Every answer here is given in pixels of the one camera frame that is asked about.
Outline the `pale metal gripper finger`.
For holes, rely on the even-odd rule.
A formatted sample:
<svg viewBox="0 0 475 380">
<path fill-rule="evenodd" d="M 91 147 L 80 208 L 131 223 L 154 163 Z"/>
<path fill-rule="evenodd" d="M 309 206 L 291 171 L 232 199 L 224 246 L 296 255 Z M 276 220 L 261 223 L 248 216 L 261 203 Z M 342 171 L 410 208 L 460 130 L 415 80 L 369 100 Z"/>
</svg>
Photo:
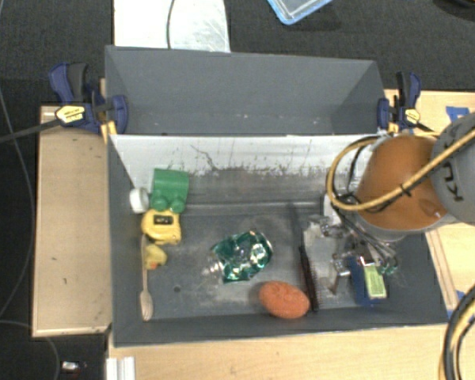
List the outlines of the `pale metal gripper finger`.
<svg viewBox="0 0 475 380">
<path fill-rule="evenodd" d="M 309 250 L 333 252 L 336 250 L 336 239 L 332 233 L 332 220 L 326 217 L 310 218 L 303 231 L 304 245 Z"/>
<path fill-rule="evenodd" d="M 329 290 L 336 295 L 340 281 L 351 275 L 350 269 L 343 258 L 332 258 L 329 263 Z"/>
</svg>

